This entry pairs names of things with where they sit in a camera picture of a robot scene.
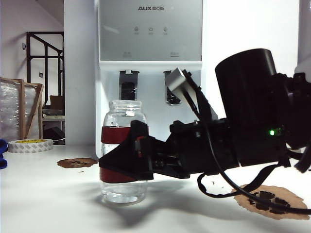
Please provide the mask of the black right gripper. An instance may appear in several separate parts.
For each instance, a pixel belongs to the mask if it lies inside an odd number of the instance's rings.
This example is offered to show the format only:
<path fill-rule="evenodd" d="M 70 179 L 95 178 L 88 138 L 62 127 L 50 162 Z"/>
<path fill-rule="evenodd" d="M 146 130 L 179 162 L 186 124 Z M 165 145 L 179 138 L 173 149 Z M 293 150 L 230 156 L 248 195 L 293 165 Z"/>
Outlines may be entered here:
<path fill-rule="evenodd" d="M 133 120 L 129 127 L 102 127 L 103 145 L 116 145 L 99 159 L 102 182 L 148 181 L 158 173 L 179 179 L 191 174 L 219 174 L 239 165 L 230 130 L 224 119 L 205 128 L 202 122 L 175 121 L 165 141 L 149 135 L 148 125 Z M 136 141 L 145 137 L 145 156 L 136 150 Z"/>

